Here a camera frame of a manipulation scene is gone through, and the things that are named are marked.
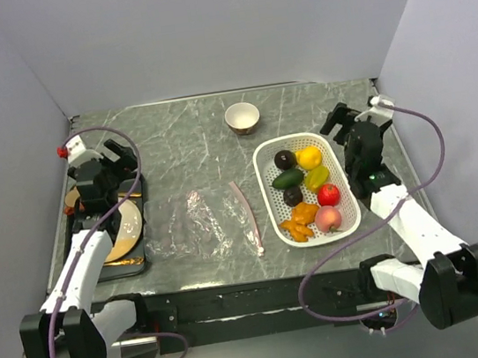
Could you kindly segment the pink peach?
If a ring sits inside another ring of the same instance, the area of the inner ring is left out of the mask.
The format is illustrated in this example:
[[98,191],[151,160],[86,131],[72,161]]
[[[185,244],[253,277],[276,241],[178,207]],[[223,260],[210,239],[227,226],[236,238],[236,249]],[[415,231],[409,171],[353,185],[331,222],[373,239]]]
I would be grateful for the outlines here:
[[340,228],[343,221],[340,211],[334,206],[321,206],[315,216],[316,228],[324,233],[333,233]]

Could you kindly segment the dark green avocado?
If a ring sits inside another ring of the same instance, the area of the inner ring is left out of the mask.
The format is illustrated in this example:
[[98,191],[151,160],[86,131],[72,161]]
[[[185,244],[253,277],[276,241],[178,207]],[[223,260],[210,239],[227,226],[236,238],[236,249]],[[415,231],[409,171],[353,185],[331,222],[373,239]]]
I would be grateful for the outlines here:
[[286,169],[275,177],[271,186],[276,190],[287,190],[299,186],[304,180],[304,173],[299,168]]

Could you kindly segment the orange ginger root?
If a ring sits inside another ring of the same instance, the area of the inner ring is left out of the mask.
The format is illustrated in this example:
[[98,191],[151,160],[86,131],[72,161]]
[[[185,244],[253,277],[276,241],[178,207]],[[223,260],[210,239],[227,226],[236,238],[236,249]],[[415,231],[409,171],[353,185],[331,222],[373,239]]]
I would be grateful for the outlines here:
[[314,223],[319,207],[317,204],[301,202],[291,212],[289,220],[283,220],[279,227],[287,230],[294,242],[307,242],[315,234],[309,224]]

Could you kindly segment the clear zip top bag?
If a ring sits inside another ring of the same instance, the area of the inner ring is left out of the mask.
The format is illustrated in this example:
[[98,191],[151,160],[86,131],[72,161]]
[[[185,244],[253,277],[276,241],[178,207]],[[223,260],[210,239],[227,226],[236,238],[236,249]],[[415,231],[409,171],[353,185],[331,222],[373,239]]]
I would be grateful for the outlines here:
[[151,264],[197,265],[237,253],[265,254],[249,200],[233,182],[149,200],[144,215]]

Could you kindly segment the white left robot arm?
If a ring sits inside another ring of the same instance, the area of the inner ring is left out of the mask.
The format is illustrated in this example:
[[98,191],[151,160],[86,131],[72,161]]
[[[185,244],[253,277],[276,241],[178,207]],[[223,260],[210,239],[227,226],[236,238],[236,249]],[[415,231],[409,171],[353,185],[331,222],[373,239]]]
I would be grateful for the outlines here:
[[108,139],[104,145],[117,160],[63,146],[68,175],[79,193],[71,250],[47,301],[20,323],[26,358],[108,358],[108,349],[123,334],[139,338],[150,328],[151,315],[139,294],[113,297],[99,315],[90,316],[93,291],[120,230],[123,200],[118,188],[128,180],[139,186],[141,180],[141,159],[134,144],[123,146]]

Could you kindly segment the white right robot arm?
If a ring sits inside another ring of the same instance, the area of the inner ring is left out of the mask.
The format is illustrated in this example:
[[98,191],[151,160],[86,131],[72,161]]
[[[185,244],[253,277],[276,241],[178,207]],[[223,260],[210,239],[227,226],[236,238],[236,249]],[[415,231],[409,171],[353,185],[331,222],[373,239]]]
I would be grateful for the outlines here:
[[478,317],[478,243],[446,230],[414,200],[414,193],[383,160],[384,133],[397,108],[378,95],[359,111],[339,102],[321,133],[334,134],[344,150],[344,169],[355,198],[389,225],[418,259],[408,265],[391,255],[361,262],[359,290],[370,301],[393,292],[418,304],[443,330]]

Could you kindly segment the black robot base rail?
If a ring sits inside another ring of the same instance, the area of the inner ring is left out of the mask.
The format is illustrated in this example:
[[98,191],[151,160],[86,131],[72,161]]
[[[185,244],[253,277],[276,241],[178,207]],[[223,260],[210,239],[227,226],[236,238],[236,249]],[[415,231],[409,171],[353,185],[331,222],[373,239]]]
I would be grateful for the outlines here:
[[[311,310],[331,317],[353,316],[397,301],[398,295],[366,295],[358,270],[325,272],[304,289]],[[298,302],[301,277],[186,290],[144,297],[150,332],[173,332],[190,347],[321,326]]]

